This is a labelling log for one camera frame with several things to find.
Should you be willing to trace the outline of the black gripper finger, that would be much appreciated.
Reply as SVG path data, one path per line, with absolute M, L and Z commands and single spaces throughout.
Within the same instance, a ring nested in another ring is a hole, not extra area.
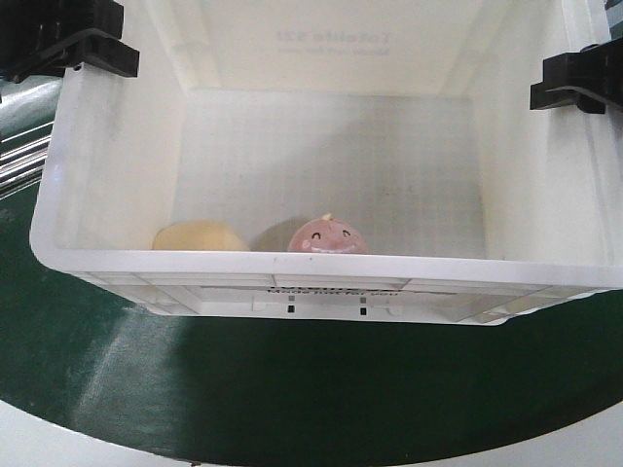
M 575 106 L 592 115 L 603 115 L 607 108 L 622 111 L 621 43 L 545 58 L 541 71 L 541 81 L 530 88 L 531 110 Z

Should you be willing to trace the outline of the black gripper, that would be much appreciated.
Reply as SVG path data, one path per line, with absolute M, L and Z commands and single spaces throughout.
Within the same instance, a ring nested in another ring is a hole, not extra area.
M 136 78 L 140 52 L 121 42 L 123 6 L 115 1 L 3 1 L 1 76 L 62 78 L 84 64 Z

